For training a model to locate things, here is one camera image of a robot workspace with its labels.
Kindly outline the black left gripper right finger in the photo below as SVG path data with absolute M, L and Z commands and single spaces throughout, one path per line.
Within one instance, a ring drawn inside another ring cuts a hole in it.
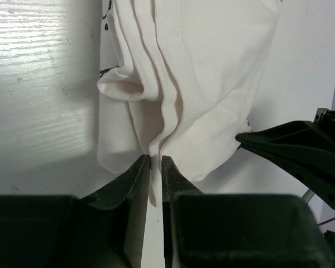
M 289 194 L 204 194 L 164 156 L 166 267 L 334 267 L 312 211 Z

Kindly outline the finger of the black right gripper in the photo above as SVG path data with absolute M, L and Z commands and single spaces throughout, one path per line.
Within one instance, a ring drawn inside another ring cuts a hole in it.
M 292 121 L 236 136 L 241 147 L 295 177 L 335 210 L 335 119 Z

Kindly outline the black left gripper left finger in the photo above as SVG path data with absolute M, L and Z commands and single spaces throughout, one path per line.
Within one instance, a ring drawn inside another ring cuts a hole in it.
M 0 195 L 0 267 L 140 267 L 150 158 L 94 193 Z

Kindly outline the white green-sleeved t-shirt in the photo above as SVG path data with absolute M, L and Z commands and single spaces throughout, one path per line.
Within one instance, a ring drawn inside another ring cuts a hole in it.
M 277 1 L 103 1 L 98 162 L 124 172 L 162 157 L 201 181 L 237 150 L 279 20 Z

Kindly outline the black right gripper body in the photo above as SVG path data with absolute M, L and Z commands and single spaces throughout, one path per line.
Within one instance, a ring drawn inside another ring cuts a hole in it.
M 313 123 L 323 131 L 335 131 L 335 111 L 318 108 Z

